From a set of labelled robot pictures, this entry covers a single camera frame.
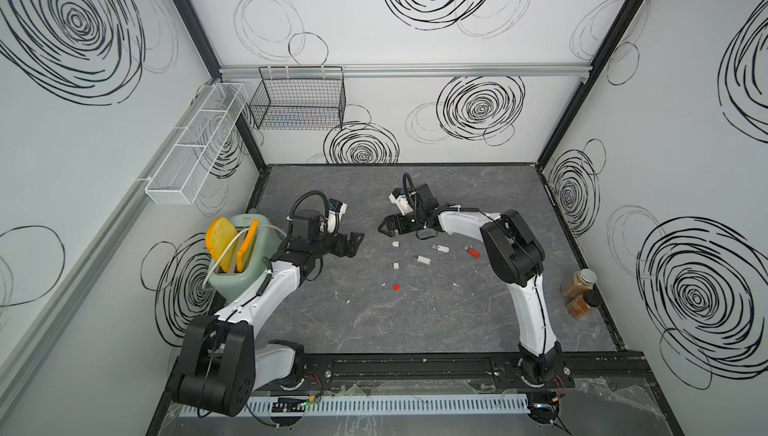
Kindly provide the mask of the red black usb drive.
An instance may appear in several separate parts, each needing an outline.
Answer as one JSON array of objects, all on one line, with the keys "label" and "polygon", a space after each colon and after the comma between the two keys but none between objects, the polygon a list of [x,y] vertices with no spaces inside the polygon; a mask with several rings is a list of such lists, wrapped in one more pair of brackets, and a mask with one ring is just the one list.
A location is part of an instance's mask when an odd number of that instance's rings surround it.
[{"label": "red black usb drive", "polygon": [[465,251],[466,251],[466,252],[467,252],[469,255],[471,255],[471,256],[472,256],[472,257],[474,257],[474,258],[480,258],[480,257],[481,257],[481,253],[480,253],[479,251],[477,251],[476,249],[474,249],[473,247],[471,247],[471,246],[467,246],[467,247],[465,247],[465,248],[464,248],[464,250],[465,250]]}]

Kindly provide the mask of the green toaster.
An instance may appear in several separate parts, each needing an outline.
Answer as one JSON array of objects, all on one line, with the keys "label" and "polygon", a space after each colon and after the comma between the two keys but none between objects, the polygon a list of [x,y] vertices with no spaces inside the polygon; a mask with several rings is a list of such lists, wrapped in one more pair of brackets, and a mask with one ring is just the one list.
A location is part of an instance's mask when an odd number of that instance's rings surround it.
[{"label": "green toaster", "polygon": [[261,277],[264,259],[276,253],[285,237],[284,230],[260,214],[215,219],[205,233],[211,264],[204,285],[233,302]]}]

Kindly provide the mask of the dark orange spice jar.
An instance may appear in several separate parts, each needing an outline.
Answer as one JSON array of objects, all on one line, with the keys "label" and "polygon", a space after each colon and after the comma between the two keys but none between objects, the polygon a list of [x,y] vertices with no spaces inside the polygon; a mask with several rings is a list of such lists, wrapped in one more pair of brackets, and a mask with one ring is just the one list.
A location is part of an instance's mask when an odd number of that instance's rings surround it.
[{"label": "dark orange spice jar", "polygon": [[567,305],[567,311],[574,319],[581,319],[592,310],[599,308],[602,302],[602,297],[596,290],[588,290],[571,300]]}]

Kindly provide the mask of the orange toast slice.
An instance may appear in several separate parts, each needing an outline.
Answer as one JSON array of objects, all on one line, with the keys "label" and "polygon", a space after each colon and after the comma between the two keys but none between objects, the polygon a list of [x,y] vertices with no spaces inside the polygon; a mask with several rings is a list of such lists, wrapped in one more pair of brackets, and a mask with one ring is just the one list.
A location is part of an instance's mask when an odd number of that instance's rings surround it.
[{"label": "orange toast slice", "polygon": [[243,273],[247,269],[247,266],[252,257],[254,243],[255,243],[255,240],[257,239],[258,226],[259,226],[258,220],[254,220],[251,223],[248,229],[248,232],[245,234],[245,239],[243,240],[240,248],[236,253],[236,272],[237,273]]}]

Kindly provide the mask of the light spice jar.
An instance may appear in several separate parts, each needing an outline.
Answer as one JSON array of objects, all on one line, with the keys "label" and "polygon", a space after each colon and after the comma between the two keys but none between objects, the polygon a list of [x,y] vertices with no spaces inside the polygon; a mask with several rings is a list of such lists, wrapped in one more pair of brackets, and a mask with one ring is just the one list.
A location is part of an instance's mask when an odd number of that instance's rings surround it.
[{"label": "light spice jar", "polygon": [[585,292],[592,290],[597,283],[597,274],[588,268],[575,271],[561,285],[562,296],[570,301]]}]

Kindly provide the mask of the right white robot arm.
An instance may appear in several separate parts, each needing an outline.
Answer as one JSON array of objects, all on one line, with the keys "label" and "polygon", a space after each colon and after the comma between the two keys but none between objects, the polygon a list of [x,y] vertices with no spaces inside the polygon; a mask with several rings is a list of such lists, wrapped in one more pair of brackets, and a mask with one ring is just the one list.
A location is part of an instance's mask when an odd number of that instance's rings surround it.
[{"label": "right white robot arm", "polygon": [[440,204],[428,185],[415,185],[408,173],[389,201],[398,213],[386,217],[378,227],[385,236],[414,234],[425,241],[441,233],[458,234],[484,244],[494,274],[507,285],[514,303],[521,377],[532,387],[552,381],[562,362],[562,349],[543,295],[545,251],[522,215],[515,210],[492,213]]}]

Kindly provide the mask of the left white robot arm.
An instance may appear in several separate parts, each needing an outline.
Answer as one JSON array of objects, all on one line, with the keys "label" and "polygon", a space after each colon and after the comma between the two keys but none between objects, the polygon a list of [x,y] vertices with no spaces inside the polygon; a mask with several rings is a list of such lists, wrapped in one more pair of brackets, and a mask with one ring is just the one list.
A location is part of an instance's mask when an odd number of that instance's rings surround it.
[{"label": "left white robot arm", "polygon": [[255,336],[291,293],[307,281],[324,256],[352,258],[364,236],[339,231],[346,204],[331,200],[326,210],[297,210],[262,275],[238,298],[212,316],[189,324],[172,370],[172,401],[199,410],[235,416],[253,390],[271,383],[295,389],[304,382],[304,348],[273,340],[256,348]]}]

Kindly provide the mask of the round yellow toast slice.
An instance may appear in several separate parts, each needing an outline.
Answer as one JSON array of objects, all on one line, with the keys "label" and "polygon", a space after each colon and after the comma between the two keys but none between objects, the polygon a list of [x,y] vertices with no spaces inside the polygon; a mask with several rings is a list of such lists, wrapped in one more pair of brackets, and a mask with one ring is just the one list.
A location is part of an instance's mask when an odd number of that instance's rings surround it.
[{"label": "round yellow toast slice", "polygon": [[238,230],[227,218],[214,220],[206,231],[205,246],[218,270],[228,273],[235,257]]}]

